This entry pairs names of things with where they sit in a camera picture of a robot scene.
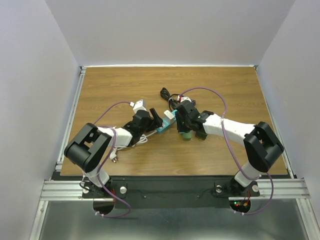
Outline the white charger plug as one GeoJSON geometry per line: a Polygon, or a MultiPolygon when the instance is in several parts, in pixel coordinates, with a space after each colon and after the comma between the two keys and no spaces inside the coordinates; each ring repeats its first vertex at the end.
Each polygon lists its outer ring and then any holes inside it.
{"type": "Polygon", "coordinates": [[[163,121],[168,125],[172,125],[176,121],[175,111],[164,111],[163,121]]]}

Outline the blue usb socket strip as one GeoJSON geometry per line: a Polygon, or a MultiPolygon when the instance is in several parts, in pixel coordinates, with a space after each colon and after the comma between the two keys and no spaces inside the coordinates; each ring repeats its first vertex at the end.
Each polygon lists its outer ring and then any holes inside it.
{"type": "Polygon", "coordinates": [[[163,133],[165,130],[169,129],[169,128],[176,122],[176,119],[175,119],[175,122],[174,122],[173,124],[171,124],[171,125],[168,125],[168,124],[166,124],[166,123],[164,122],[164,116],[163,116],[163,118],[162,118],[162,121],[163,121],[162,127],[159,127],[159,128],[156,129],[157,133],[159,133],[159,134],[161,134],[161,133],[163,133]]]}

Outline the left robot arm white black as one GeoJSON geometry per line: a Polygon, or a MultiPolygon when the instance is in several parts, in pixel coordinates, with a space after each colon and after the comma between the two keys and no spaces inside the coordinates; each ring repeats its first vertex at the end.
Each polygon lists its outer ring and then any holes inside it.
{"type": "Polygon", "coordinates": [[[110,193],[119,194],[125,198],[127,187],[116,190],[112,179],[103,170],[106,162],[102,160],[106,150],[112,152],[115,148],[133,147],[149,132],[155,132],[163,126],[163,119],[154,108],[134,111],[132,120],[122,127],[98,127],[86,123],[64,148],[64,156],[82,170],[87,181],[80,182],[85,194],[97,193],[106,197],[110,193]]]}

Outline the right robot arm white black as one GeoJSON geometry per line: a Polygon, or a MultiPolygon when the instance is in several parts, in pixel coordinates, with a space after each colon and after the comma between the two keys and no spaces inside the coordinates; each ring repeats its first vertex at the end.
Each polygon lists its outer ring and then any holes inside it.
{"type": "Polygon", "coordinates": [[[175,112],[177,130],[205,140],[208,135],[224,137],[228,148],[234,141],[245,148],[247,163],[230,181],[231,192],[242,195],[248,186],[267,173],[284,152],[284,146],[266,122],[248,124],[225,119],[211,111],[199,112],[188,100],[180,102],[175,112]]]}

